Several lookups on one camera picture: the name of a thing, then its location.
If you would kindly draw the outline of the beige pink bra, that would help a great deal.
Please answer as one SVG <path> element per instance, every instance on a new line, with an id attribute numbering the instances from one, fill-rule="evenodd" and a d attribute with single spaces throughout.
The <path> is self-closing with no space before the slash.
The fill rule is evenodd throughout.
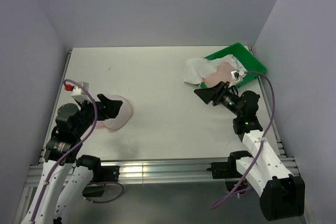
<path id="1" fill-rule="evenodd" d="M 221 81 L 226 83 L 228 82 L 231 84 L 233 82 L 232 78 L 232 71 L 235 71 L 236 69 L 230 65 L 228 62 L 224 61 L 222 62 L 218 67 L 216 72 L 211 73 L 207 77 L 202 78 L 202 82 L 208 87 L 214 87 L 217 84 L 219 84 Z"/>

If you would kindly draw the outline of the pink-rimmed mesh laundry bag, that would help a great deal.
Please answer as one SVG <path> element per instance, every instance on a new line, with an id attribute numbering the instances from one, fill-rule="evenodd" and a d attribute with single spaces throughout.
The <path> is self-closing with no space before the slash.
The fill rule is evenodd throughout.
<path id="1" fill-rule="evenodd" d="M 123 104 L 120 108 L 119 114 L 115 119 L 98 121 L 96 124 L 96 129 L 108 129 L 111 132 L 116 132 L 123 128 L 133 116 L 133 107 L 131 103 L 123 96 L 110 95 L 108 98 L 110 100 L 121 100 Z"/>

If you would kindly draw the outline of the white bra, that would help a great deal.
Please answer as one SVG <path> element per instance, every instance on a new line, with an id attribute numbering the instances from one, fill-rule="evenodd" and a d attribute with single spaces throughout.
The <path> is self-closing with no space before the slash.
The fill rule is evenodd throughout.
<path id="1" fill-rule="evenodd" d="M 205 58 L 192 58 L 185 63 L 183 81 L 200 86 L 201 84 L 204 84 L 202 78 L 216 72 L 216 70 L 217 68 Z"/>

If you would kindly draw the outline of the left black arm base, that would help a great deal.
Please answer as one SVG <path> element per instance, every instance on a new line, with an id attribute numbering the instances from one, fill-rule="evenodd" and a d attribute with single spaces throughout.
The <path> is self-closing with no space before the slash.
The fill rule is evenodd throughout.
<path id="1" fill-rule="evenodd" d="M 118 165 L 102 166 L 100 158 L 90 155 L 81 156 L 76 164 L 93 171 L 93 179 L 90 182 L 118 182 L 120 174 L 120 166 Z M 86 186 L 82 195 L 88 198 L 101 197 L 106 187 L 106 185 Z"/>

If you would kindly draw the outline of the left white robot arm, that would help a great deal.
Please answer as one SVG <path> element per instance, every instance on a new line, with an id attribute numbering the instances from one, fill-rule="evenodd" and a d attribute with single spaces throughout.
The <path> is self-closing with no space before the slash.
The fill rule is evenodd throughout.
<path id="1" fill-rule="evenodd" d="M 47 142 L 43 170 L 23 223 L 65 223 L 71 207 L 90 182 L 102 176 L 101 160 L 77 154 L 81 138 L 97 121 L 115 119 L 123 105 L 98 94 L 92 99 L 67 103 L 58 109 L 56 126 Z"/>

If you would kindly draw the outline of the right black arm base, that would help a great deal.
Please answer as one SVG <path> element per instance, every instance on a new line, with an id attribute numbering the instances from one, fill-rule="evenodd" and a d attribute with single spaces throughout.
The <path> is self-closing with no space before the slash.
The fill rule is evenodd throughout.
<path id="1" fill-rule="evenodd" d="M 212 173 L 212 179 L 223 179 L 228 191 L 231 191 L 242 177 L 240 173 L 231 168 L 229 162 L 212 162 L 206 170 Z"/>

